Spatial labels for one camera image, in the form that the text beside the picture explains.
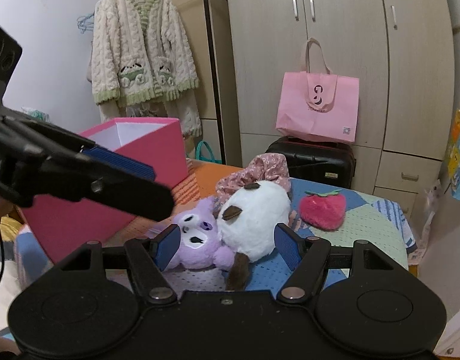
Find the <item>black suitcase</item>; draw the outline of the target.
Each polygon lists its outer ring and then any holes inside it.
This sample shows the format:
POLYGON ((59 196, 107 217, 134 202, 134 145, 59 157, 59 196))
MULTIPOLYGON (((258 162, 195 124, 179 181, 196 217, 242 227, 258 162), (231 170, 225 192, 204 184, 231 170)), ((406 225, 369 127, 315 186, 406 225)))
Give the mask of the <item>black suitcase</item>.
POLYGON ((289 175, 295 179, 351 188, 356 158, 347 144, 310 142, 283 136, 272 142, 266 152, 284 155, 289 175))

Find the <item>colourful patchwork bed cover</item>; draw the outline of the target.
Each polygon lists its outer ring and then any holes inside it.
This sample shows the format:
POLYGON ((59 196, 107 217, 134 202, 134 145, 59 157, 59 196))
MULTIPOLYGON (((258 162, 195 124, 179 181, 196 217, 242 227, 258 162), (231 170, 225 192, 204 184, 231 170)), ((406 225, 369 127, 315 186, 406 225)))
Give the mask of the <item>colourful patchwork bed cover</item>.
MULTIPOLYGON (((179 203, 187 203, 176 208, 185 211, 194 206, 197 197, 207 197, 215 192, 217 181, 240 171, 234 166, 198 162, 188 160, 189 177, 177 186, 176 191, 186 193, 179 203)), ((319 236, 329 241, 333 246, 353 246, 357 240, 367 240, 388 254, 405 269, 408 269, 408 250, 416 249, 416 241, 412 230, 398 203, 382 197, 374 197, 354 190, 340 189, 339 194, 346 197, 346 213, 342 226, 331 232, 314 228, 300 219, 298 205, 306 192, 327 194, 339 187, 313 183, 305 180, 291 179, 292 207, 289 226, 301 237, 319 236)), ((126 228, 110 240, 109 245, 122 245, 134 236, 155 236, 152 228, 161 230, 165 225, 150 224, 146 219, 135 219, 126 228)), ((14 244, 14 255, 17 264, 17 277, 22 289, 38 279, 43 273, 53 267, 31 229, 25 225, 14 244)), ((291 271, 283 258, 273 252, 269 257, 251 266, 250 282, 247 290, 271 289, 275 295, 280 286, 288 279, 291 271)), ((220 291, 223 290, 223 272, 213 268, 203 271, 186 271, 175 269, 164 271, 164 277, 180 297, 184 290, 220 291)), ((349 275, 349 269, 333 269, 328 272, 325 287, 344 280, 349 275)))

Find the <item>white brown plush toy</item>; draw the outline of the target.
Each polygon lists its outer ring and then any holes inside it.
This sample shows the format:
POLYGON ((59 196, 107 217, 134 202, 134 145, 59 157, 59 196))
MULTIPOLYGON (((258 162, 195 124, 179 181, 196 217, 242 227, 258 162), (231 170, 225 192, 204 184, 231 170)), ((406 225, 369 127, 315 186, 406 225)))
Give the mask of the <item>white brown plush toy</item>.
POLYGON ((261 180, 238 189, 221 206, 217 215, 218 236, 234 252, 226 289, 245 289, 250 264, 267 257, 275 249, 274 228, 288 224, 291 201, 280 185, 261 180))

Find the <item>pink paper shopping bag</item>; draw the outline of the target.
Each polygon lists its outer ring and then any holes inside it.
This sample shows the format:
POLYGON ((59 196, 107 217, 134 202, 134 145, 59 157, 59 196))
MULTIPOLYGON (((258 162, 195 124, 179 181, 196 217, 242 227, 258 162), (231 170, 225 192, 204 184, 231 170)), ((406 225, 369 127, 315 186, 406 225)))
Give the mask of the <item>pink paper shopping bag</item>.
POLYGON ((304 141, 353 144, 359 112, 359 79, 310 70, 310 38, 302 53, 302 70, 284 74, 277 110, 276 130, 304 141))

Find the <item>teal gift bag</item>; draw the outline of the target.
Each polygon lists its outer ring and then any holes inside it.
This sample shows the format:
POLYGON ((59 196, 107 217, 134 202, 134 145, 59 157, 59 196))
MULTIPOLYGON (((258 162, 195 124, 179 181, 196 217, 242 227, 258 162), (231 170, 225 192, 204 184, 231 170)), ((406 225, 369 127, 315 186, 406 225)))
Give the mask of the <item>teal gift bag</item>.
POLYGON ((222 160, 217 159, 214 156, 213 150, 207 141, 200 141, 196 146, 195 159, 201 162, 207 162, 212 164, 221 164, 222 160))

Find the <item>purple Kuromi plush toy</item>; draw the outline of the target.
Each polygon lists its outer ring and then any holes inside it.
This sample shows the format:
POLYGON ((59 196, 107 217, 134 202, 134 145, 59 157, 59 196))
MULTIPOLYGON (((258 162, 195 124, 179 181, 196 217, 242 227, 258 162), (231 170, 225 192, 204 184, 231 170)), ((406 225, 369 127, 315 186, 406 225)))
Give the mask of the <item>purple Kuromi plush toy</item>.
POLYGON ((203 198, 191 210, 178 213, 172 220, 180 228, 180 247, 166 269, 183 267, 203 270, 216 267, 228 271, 234 263, 235 253, 218 236, 214 217, 216 198, 203 198))

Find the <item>red strawberry plush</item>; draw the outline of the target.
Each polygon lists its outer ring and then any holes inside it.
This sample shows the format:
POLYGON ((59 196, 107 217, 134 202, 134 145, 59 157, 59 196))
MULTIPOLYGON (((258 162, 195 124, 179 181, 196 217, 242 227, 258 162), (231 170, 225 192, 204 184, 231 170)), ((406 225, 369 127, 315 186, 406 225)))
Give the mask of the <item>red strawberry plush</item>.
POLYGON ((342 226, 346 209, 347 200, 338 189, 327 193, 306 192, 298 204, 301 219, 326 232, 342 226))

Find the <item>pink cardboard storage box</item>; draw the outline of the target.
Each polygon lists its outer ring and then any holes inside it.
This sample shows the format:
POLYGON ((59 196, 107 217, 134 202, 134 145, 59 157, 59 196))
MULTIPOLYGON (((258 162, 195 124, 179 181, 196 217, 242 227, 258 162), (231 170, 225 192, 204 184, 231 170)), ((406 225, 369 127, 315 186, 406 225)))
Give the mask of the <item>pink cardboard storage box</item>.
POLYGON ((137 217, 171 215, 171 191, 188 174, 177 119, 112 119, 69 146, 70 157, 51 159, 31 177, 33 205, 23 211, 53 262, 85 242, 107 241, 137 217))

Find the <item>pink floral fabric scrunchie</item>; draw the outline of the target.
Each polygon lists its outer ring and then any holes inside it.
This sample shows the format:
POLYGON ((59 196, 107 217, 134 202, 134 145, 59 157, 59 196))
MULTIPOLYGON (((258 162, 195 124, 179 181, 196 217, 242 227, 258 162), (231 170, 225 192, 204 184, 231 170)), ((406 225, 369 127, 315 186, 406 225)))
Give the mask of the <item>pink floral fabric scrunchie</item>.
POLYGON ((262 180, 278 184, 287 193, 291 190, 285 155, 278 153, 259 154, 250 161, 246 168, 220 179, 215 186, 218 203, 223 205, 238 189, 262 180))

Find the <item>beige wooden wardrobe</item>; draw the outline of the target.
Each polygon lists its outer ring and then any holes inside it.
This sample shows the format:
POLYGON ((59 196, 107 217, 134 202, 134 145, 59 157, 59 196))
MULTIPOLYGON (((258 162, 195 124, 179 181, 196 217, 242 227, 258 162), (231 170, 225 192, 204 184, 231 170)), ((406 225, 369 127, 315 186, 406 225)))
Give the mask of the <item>beige wooden wardrobe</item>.
POLYGON ((454 98, 447 0, 205 0, 218 82, 220 152, 242 166, 277 139, 285 72, 359 80, 354 189, 406 214, 438 178, 454 98))

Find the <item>cream knitted cardigan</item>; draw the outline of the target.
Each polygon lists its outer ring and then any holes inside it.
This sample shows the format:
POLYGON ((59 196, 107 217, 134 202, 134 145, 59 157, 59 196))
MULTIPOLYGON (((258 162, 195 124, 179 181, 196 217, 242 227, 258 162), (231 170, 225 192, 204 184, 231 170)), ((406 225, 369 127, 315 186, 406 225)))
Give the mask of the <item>cream knitted cardigan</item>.
POLYGON ((100 0, 90 70, 102 120, 167 116, 179 120, 184 137, 201 135, 200 80, 172 0, 100 0))

